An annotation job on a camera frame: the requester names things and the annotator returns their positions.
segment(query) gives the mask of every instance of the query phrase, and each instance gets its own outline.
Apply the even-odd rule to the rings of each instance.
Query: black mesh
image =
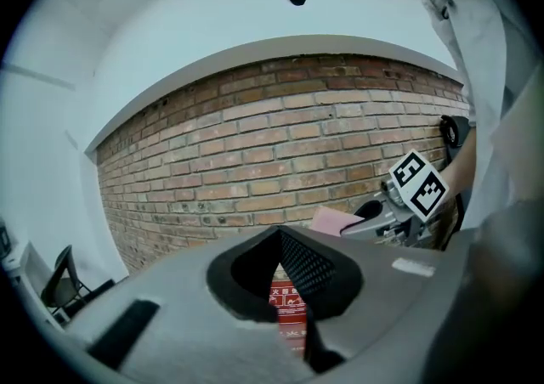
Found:
[[[281,266],[305,296],[326,288],[336,270],[330,260],[281,232]]]

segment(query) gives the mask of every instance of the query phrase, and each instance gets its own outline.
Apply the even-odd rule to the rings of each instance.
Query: red brick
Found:
[[[325,186],[327,184],[337,184],[346,180],[346,172],[342,171],[324,171],[312,172],[310,174],[301,174],[283,178],[281,187],[284,190],[296,190],[315,188],[317,186]]]
[[[445,149],[432,150],[427,153],[429,162],[437,161],[445,158]]]
[[[160,141],[160,134],[154,133],[147,138],[147,145],[157,144]]]
[[[337,112],[337,118],[347,116],[361,116],[361,108],[359,104],[339,104],[334,107]]]
[[[164,181],[162,180],[154,180],[153,182],[150,182],[151,190],[163,190],[164,189]]]
[[[368,135],[366,133],[342,136],[341,140],[342,140],[342,147],[344,147],[344,149],[366,147],[371,144],[370,139],[368,139]]]
[[[254,178],[283,176],[291,173],[291,163],[273,162],[230,170],[229,180],[236,182],[240,180],[252,180]]]
[[[330,209],[334,209],[335,211],[340,211],[340,212],[349,211],[349,205],[347,201],[333,201],[330,203],[324,203],[323,206],[329,207]]]
[[[172,138],[168,141],[168,148],[170,150],[179,149],[180,147],[185,147],[187,145],[187,137],[185,135]]]
[[[363,112],[366,116],[385,116],[404,114],[405,108],[400,103],[368,103],[363,104]]]
[[[189,162],[174,163],[170,166],[173,176],[181,176],[183,174],[189,174]]]
[[[294,82],[308,79],[308,73],[306,70],[285,70],[278,71],[278,82]]]
[[[246,104],[264,99],[262,88],[247,89],[235,94],[235,104]]]
[[[208,141],[208,139],[219,139],[229,135],[238,133],[235,122],[226,122],[217,126],[208,127],[206,129],[197,130],[189,135],[189,144]]]
[[[163,141],[159,144],[151,145],[151,147],[147,147],[146,149],[142,150],[142,157],[151,157],[155,155],[159,155],[161,153],[164,153],[165,151],[168,151],[168,142]]]
[[[367,66],[367,67],[378,67],[378,68],[388,68],[389,61],[381,58],[376,58],[374,56],[359,56],[359,55],[348,55],[345,58],[346,64],[348,65],[357,65],[357,66]]]
[[[279,224],[285,222],[283,212],[255,213],[255,224]]]
[[[209,141],[201,144],[201,156],[215,155],[224,151],[224,140]]]
[[[325,158],[323,156],[298,157],[293,159],[292,163],[296,172],[309,172],[325,168]]]
[[[397,87],[399,87],[400,91],[412,91],[411,83],[406,81],[397,81]]]
[[[287,109],[306,108],[315,104],[312,94],[300,94],[285,97],[283,99],[283,105]]]
[[[428,123],[426,116],[400,116],[399,121],[402,127],[427,126]]]
[[[310,67],[318,65],[319,60],[317,58],[299,57],[299,58],[287,58],[287,59],[274,59],[269,62],[261,64],[264,73],[269,71],[277,71],[291,68]]]
[[[331,77],[326,80],[329,89],[355,89],[353,77]]]
[[[281,110],[281,99],[263,100],[256,103],[244,104],[243,106],[235,106],[223,111],[223,119],[225,121],[238,120],[245,116],[257,116],[274,110]]]
[[[428,150],[428,141],[410,141],[402,144],[402,146],[404,147],[405,153],[408,153],[410,150],[425,151]]]
[[[275,75],[261,75],[248,77],[247,79],[240,79],[234,82],[227,82],[221,85],[219,91],[221,95],[234,93],[236,91],[243,91],[248,88],[262,87],[263,85],[269,85],[275,83]]]
[[[266,182],[252,182],[250,184],[252,195],[277,194],[280,192],[280,182],[278,180],[267,180]]]
[[[352,66],[315,67],[309,69],[310,77],[360,76],[360,69]]]
[[[406,114],[419,114],[419,105],[405,103],[405,112]]]
[[[380,149],[352,150],[331,153],[326,155],[326,164],[329,168],[343,167],[368,161],[375,161],[382,158]]]
[[[451,101],[448,99],[443,99],[442,97],[435,97],[434,104],[439,106],[451,106]]]
[[[188,159],[194,159],[198,157],[198,147],[193,145],[191,147],[183,147],[181,149],[168,151],[163,157],[164,163],[172,163],[179,161],[187,161]]]
[[[213,114],[208,114],[206,116],[201,116],[196,119],[196,126],[199,129],[204,127],[215,126],[221,122],[221,112],[214,112]]]
[[[397,84],[391,79],[365,79],[362,77],[355,78],[355,86],[358,89],[381,88],[381,89],[396,89]]]
[[[288,124],[298,124],[300,122],[321,121],[332,116],[332,108],[321,107],[306,110],[286,110],[270,114],[270,126],[285,126]]]
[[[267,97],[279,97],[291,94],[313,93],[315,91],[323,91],[325,89],[325,83],[319,80],[288,82],[266,87],[264,89],[264,95]]]
[[[374,177],[372,165],[358,165],[357,167],[348,168],[348,181],[363,180],[365,178]]]
[[[437,77],[429,77],[427,79],[427,84],[435,88],[440,88],[440,89],[446,88],[446,84],[444,83],[444,81],[440,80]]]
[[[286,210],[287,221],[302,221],[304,219],[312,219],[318,206],[301,207],[298,209]]]
[[[444,148],[444,140],[442,138],[429,139],[428,141],[429,149],[438,149]]]
[[[363,68],[362,73],[365,77],[383,77],[383,70],[377,67]]]
[[[373,102],[390,102],[393,100],[391,93],[382,89],[369,90],[369,94]]]
[[[161,131],[161,141],[184,133],[192,132],[193,130],[196,130],[196,120],[179,123],[176,126],[169,127],[168,129]]]
[[[163,178],[170,176],[170,166],[164,165],[162,167],[153,168],[144,172],[145,180],[155,180],[156,178]]]
[[[247,186],[245,184],[230,184],[196,190],[197,200],[224,200],[247,196]]]
[[[161,225],[161,233],[172,236],[182,236],[191,238],[213,239],[213,230],[204,227],[188,227],[181,225]]]
[[[204,184],[225,184],[227,183],[227,173],[225,171],[214,171],[202,174]]]
[[[164,213],[152,215],[151,219],[154,223],[161,224],[190,225],[192,227],[200,227],[201,225],[201,219],[198,215],[173,215]]]
[[[370,133],[371,144],[386,144],[406,141],[410,139],[410,131],[406,129],[399,130],[384,130],[382,132]]]
[[[414,92],[416,93],[434,95],[434,89],[431,87],[428,87],[427,85],[422,85],[421,83],[415,83],[415,82],[413,82],[411,85],[412,85],[412,88],[414,89]]]
[[[239,121],[240,132],[250,132],[251,130],[264,129],[269,126],[267,116],[252,116]]]
[[[202,215],[202,223],[213,227],[245,227],[253,225],[251,215]]]
[[[234,165],[241,164],[240,153],[225,153],[223,155],[216,155],[211,157],[202,157],[200,159],[194,159],[190,163],[190,169],[192,172],[216,170],[219,168],[233,167]]]
[[[266,211],[295,206],[295,200],[294,194],[279,194],[261,198],[246,198],[238,201],[235,206],[238,212]]]
[[[425,129],[424,128],[410,129],[410,135],[412,139],[425,138]]]
[[[402,144],[385,145],[382,147],[383,158],[401,156],[404,154]]]
[[[342,184],[331,188],[331,198],[346,198],[354,195],[364,195],[370,192],[375,192],[380,189],[379,180],[368,180],[366,182],[358,182],[354,184]]]
[[[329,91],[315,95],[317,104],[358,103],[368,102],[370,99],[371,96],[368,93],[361,91]]]
[[[302,124],[289,127],[289,134],[293,139],[315,138],[320,136],[321,131],[318,124]]]
[[[245,67],[241,67],[239,69],[236,69],[234,71],[230,71],[229,72],[230,76],[232,76],[232,80],[240,80],[240,79],[245,79],[246,77],[251,77],[251,76],[258,76],[261,74],[261,66],[260,65],[251,65],[251,66],[245,66]],[[218,81],[219,84],[223,83],[223,82],[227,82],[225,80],[223,81]]]
[[[228,138],[226,140],[226,149],[228,151],[239,150],[282,141],[287,141],[286,129],[269,129]]]
[[[195,186],[200,186],[201,184],[202,184],[201,176],[195,175],[195,174],[190,176],[167,178],[164,181],[165,189],[194,188]]]
[[[420,104],[419,110],[422,114],[426,116],[436,116],[440,114],[437,107],[434,106],[433,104]]]
[[[324,153],[340,149],[340,140],[337,138],[330,138],[283,144],[276,147],[276,154],[278,159],[282,159],[285,157],[311,155],[314,153]]]
[[[233,201],[210,201],[207,206],[210,213],[231,213],[235,211]]]
[[[346,118],[343,120],[327,121],[323,123],[323,133],[333,135],[336,133],[361,132],[376,128],[374,118]]]
[[[328,189],[314,189],[306,192],[298,192],[298,204],[311,204],[327,201],[329,199]]]
[[[202,102],[205,102],[209,99],[214,99],[218,96],[218,89],[217,87],[212,88],[198,88],[195,92],[195,104],[199,104]]]
[[[274,159],[274,153],[269,147],[263,147],[262,149],[244,150],[244,163],[259,163],[272,161]]]
[[[396,116],[379,116],[377,118],[377,125],[381,129],[390,129],[390,128],[398,127],[399,120],[397,119]]]
[[[150,192],[147,194],[147,200],[154,201],[175,201],[174,193],[172,190],[163,190],[157,192]]]
[[[130,189],[130,192],[148,192],[151,190],[151,186],[148,183],[132,184]]]
[[[374,175],[382,176],[384,174],[389,174],[389,169],[398,161],[399,159],[396,158],[374,164]]]

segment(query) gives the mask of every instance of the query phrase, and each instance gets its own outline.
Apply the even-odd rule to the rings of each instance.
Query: black chair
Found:
[[[57,257],[53,275],[42,291],[42,301],[48,308],[54,308],[53,315],[74,300],[86,303],[79,293],[82,288],[91,292],[77,277],[76,265],[71,254],[71,245],[67,246]],[[65,271],[68,277],[63,278]]]

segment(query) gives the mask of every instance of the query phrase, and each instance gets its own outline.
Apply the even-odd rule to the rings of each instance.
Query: gray surface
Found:
[[[127,377],[149,383],[236,384],[310,378],[314,373],[290,352],[278,325],[235,319],[207,289],[210,261],[244,239],[223,239],[163,258],[89,304],[67,333],[88,345],[132,300],[150,299],[161,309],[122,366]]]

